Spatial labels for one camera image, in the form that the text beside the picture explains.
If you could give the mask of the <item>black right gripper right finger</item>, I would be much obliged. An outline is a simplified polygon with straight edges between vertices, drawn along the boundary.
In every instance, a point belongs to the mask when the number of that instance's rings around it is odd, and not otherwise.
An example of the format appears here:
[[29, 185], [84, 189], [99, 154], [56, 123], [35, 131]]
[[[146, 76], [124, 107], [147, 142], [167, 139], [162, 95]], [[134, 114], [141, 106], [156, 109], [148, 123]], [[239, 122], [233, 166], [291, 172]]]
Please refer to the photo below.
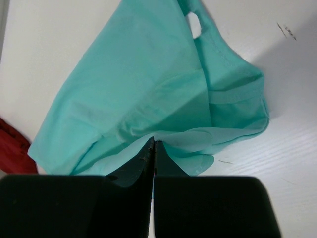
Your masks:
[[265, 186], [250, 176], [186, 174], [155, 143], [154, 227], [158, 238], [279, 238]]

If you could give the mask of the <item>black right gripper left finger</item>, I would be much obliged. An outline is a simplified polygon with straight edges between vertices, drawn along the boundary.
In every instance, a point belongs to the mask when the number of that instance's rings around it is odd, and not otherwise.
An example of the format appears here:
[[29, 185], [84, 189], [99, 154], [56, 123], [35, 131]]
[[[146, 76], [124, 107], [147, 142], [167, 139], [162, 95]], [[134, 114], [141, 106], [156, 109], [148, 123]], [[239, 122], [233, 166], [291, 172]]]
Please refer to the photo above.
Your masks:
[[0, 181], [3, 238], [146, 238], [154, 139], [107, 176], [6, 175]]

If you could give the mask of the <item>teal t shirt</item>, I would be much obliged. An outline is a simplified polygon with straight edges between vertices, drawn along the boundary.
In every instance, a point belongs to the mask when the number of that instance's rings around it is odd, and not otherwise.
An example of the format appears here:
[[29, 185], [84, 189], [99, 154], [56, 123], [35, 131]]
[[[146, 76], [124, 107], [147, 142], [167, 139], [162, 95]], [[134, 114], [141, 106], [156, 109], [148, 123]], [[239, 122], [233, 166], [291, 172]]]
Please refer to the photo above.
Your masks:
[[154, 138], [196, 176], [268, 124], [263, 73], [227, 45], [200, 0], [123, 0], [28, 155], [47, 174], [106, 176]]

